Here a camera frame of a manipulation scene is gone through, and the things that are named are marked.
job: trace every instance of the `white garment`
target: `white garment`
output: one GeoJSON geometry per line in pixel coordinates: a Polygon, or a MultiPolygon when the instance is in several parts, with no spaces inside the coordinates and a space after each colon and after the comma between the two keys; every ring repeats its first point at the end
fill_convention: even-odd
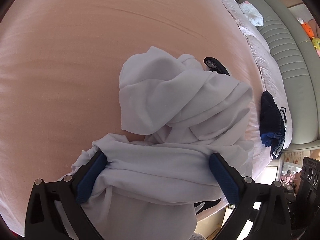
{"type": "Polygon", "coordinates": [[[247,17],[247,19],[254,26],[263,26],[263,16],[259,11],[255,8],[255,6],[248,1],[239,4],[240,9],[247,17]]]}
{"type": "Polygon", "coordinates": [[[191,55],[176,59],[155,47],[124,63],[119,87],[122,128],[149,136],[129,142],[108,134],[82,151],[71,174],[98,148],[110,162],[82,207],[105,239],[188,240],[193,203],[223,197],[209,156],[219,152],[243,176],[252,173],[253,142],[244,140],[252,89],[204,71],[191,55]]]}

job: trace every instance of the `gray leather headboard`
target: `gray leather headboard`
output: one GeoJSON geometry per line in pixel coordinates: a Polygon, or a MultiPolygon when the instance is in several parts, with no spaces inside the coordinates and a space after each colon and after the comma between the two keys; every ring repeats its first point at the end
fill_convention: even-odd
{"type": "Polygon", "coordinates": [[[279,0],[236,0],[252,3],[264,18],[257,29],[279,65],[292,116],[293,135],[287,150],[320,148],[320,58],[297,19],[279,0]]]}

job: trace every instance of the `carrot plush toy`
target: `carrot plush toy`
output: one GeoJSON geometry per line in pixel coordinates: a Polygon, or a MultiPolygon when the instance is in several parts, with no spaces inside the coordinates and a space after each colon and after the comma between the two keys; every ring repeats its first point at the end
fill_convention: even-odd
{"type": "Polygon", "coordinates": [[[316,51],[320,57],[320,39],[315,38],[313,30],[308,23],[304,22],[304,20],[302,20],[301,18],[298,18],[298,17],[297,17],[297,20],[300,22],[302,28],[305,30],[305,32],[307,33],[307,35],[311,39],[312,44],[316,48],[316,51]]]}

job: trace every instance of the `pink bed sheet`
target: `pink bed sheet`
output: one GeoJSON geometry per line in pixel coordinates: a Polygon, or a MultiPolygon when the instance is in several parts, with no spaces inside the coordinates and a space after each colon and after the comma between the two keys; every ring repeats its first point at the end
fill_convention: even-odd
{"type": "Polygon", "coordinates": [[[215,57],[251,85],[253,176],[268,164],[261,76],[220,0],[16,0],[0,23],[0,213],[13,231],[24,233],[37,178],[68,173],[107,133],[143,140],[121,130],[118,77],[126,59],[150,46],[200,62],[215,57]]]}

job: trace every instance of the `blue gripper pad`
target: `blue gripper pad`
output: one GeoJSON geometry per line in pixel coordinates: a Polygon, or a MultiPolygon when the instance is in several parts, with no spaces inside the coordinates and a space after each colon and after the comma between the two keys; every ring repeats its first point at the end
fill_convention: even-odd
{"type": "Polygon", "coordinates": [[[82,204],[87,202],[91,196],[93,185],[98,177],[98,175],[105,169],[108,165],[107,157],[102,153],[92,164],[89,171],[83,176],[82,180],[77,186],[77,198],[76,202],[82,204]]]}
{"type": "Polygon", "coordinates": [[[238,204],[240,202],[239,187],[215,154],[209,158],[209,167],[228,202],[238,204]]]}

